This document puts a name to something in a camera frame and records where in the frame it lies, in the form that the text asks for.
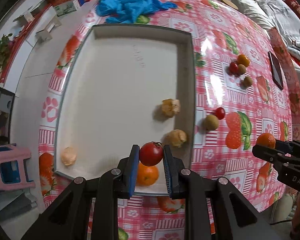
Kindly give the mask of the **small orange in cluster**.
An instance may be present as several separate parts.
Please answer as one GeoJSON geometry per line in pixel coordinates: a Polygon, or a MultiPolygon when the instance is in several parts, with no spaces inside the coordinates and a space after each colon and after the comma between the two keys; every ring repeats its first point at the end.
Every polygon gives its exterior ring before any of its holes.
{"type": "Polygon", "coordinates": [[[249,67],[250,60],[244,54],[239,54],[237,57],[237,64],[242,64],[247,68],[249,67]]]}

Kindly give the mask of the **small kiwi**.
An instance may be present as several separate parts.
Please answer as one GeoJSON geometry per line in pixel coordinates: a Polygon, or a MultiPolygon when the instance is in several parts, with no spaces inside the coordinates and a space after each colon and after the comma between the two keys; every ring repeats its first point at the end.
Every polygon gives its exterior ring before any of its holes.
{"type": "Polygon", "coordinates": [[[252,86],[252,85],[253,85],[253,80],[252,80],[252,78],[249,77],[249,76],[246,76],[246,77],[244,78],[244,80],[243,80],[243,85],[244,85],[245,87],[250,87],[250,86],[252,86]]]}
{"type": "Polygon", "coordinates": [[[246,66],[243,64],[238,64],[238,70],[237,70],[237,74],[238,75],[243,75],[246,72],[246,66]]]}

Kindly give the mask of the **large orange mandarin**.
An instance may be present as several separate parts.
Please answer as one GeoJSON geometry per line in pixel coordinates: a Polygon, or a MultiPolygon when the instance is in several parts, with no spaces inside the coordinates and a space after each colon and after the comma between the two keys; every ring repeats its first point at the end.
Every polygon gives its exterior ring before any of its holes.
{"type": "Polygon", "coordinates": [[[136,184],[138,186],[151,186],[158,178],[159,170],[156,166],[145,166],[139,162],[136,178],[136,184]]]}

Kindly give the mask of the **green white carton box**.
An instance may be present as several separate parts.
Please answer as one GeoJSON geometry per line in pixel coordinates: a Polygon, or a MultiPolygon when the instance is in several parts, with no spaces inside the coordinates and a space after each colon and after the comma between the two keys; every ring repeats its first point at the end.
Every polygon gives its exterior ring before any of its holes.
{"type": "Polygon", "coordinates": [[[77,11],[80,8],[78,0],[70,0],[64,2],[60,5],[54,6],[57,16],[64,16],[74,11],[77,11]]]}

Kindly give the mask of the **peeled fruit by tray wall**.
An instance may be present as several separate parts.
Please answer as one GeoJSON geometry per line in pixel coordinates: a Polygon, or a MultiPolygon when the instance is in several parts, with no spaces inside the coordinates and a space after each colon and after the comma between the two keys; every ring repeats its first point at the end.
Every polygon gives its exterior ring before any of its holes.
{"type": "Polygon", "coordinates": [[[187,142],[187,134],[180,129],[170,131],[167,137],[169,144],[173,147],[181,147],[185,142],[187,142]]]}

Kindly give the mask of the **white rectangular tray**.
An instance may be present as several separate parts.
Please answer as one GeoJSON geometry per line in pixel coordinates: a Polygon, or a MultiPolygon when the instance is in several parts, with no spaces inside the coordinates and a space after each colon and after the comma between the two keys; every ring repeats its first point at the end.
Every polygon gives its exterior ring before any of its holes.
{"type": "Polygon", "coordinates": [[[133,145],[168,142],[175,129],[187,142],[172,147],[185,167],[191,163],[195,123],[195,69],[191,34],[145,24],[93,26],[66,76],[59,107],[55,172],[68,179],[94,179],[116,168],[133,145]],[[178,99],[172,118],[162,100],[178,99]],[[61,153],[72,147],[71,166],[61,153]]]}

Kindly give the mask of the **pink plastic stool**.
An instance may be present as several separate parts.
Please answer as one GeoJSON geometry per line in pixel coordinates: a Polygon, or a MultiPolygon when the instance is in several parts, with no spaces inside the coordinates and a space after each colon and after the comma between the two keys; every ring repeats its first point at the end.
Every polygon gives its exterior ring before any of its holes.
{"type": "Polygon", "coordinates": [[[28,148],[16,144],[0,146],[0,192],[35,187],[27,174],[26,161],[31,158],[28,148]]]}

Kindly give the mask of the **peeled mandarin piece left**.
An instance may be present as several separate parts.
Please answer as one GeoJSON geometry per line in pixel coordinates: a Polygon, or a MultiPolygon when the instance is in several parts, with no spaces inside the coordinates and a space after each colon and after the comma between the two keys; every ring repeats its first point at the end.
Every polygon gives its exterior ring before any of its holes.
{"type": "Polygon", "coordinates": [[[71,166],[77,159],[77,152],[72,147],[65,148],[61,153],[61,161],[65,166],[71,166]]]}

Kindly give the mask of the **blue rubber gloves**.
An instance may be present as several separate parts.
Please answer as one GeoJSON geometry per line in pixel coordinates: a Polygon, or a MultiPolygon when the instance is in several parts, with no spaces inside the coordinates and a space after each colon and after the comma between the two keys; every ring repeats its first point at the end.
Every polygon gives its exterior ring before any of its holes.
{"type": "Polygon", "coordinates": [[[153,15],[158,11],[176,9],[173,2],[161,2],[160,0],[99,0],[96,6],[96,14],[108,17],[107,23],[137,22],[140,15],[153,15]]]}

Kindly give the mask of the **black smartphone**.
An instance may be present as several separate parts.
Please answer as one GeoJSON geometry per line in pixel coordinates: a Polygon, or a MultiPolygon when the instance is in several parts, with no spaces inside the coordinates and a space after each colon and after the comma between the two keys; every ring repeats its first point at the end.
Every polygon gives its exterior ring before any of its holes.
{"type": "Polygon", "coordinates": [[[268,57],[273,81],[280,90],[283,90],[283,79],[279,60],[271,51],[268,51],[268,57]]]}

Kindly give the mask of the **grey blanket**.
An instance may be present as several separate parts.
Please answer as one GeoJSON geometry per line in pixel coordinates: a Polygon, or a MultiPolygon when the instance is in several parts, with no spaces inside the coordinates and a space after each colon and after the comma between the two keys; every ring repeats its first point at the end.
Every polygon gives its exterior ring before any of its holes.
{"type": "Polygon", "coordinates": [[[231,0],[238,10],[265,30],[275,27],[288,49],[300,61],[300,19],[283,0],[231,0]]]}

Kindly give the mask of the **small kiwi in cluster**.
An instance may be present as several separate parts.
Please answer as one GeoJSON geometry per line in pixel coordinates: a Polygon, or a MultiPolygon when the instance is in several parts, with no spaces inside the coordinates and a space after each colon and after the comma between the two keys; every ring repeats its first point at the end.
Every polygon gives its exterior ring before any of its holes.
{"type": "Polygon", "coordinates": [[[238,64],[238,70],[237,70],[237,74],[238,75],[243,75],[246,72],[246,66],[243,64],[238,64]]]}

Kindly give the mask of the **brown kiwi near tray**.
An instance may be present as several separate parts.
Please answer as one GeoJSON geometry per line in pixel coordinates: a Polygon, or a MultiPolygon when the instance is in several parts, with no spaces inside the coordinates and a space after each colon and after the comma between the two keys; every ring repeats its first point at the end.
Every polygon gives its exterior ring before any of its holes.
{"type": "Polygon", "coordinates": [[[214,131],[219,127],[219,119],[213,114],[209,114],[204,119],[204,128],[207,131],[214,131]]]}

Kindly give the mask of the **red cherry tomato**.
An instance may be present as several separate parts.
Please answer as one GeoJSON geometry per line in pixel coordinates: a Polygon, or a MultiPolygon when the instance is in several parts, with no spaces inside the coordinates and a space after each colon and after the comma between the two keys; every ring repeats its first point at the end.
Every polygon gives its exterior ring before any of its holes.
{"type": "Polygon", "coordinates": [[[215,111],[214,111],[214,115],[219,119],[222,120],[224,119],[226,112],[224,110],[223,107],[218,107],[215,111]]]}
{"type": "Polygon", "coordinates": [[[155,166],[163,158],[163,148],[160,142],[147,142],[140,148],[139,160],[145,166],[155,166]]]}

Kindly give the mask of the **pink strawberry tablecloth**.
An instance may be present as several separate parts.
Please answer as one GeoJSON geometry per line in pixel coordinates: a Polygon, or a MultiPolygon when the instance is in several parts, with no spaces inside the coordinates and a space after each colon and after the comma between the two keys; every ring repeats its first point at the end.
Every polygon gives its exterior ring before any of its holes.
{"type": "Polygon", "coordinates": [[[141,24],[169,27],[192,35],[196,70],[196,115],[212,112],[217,89],[226,116],[218,132],[195,137],[191,167],[206,178],[224,175],[258,211],[280,199],[286,189],[271,171],[262,191],[257,179],[266,168],[253,157],[257,136],[300,140],[300,84],[288,50],[279,33],[265,30],[249,17],[217,0],[162,0],[178,7],[153,16],[141,16],[141,24]],[[268,51],[279,60],[283,90],[274,83],[268,51]],[[229,72],[239,54],[249,58],[243,75],[229,72]],[[249,76],[253,85],[245,87],[249,76]]]}

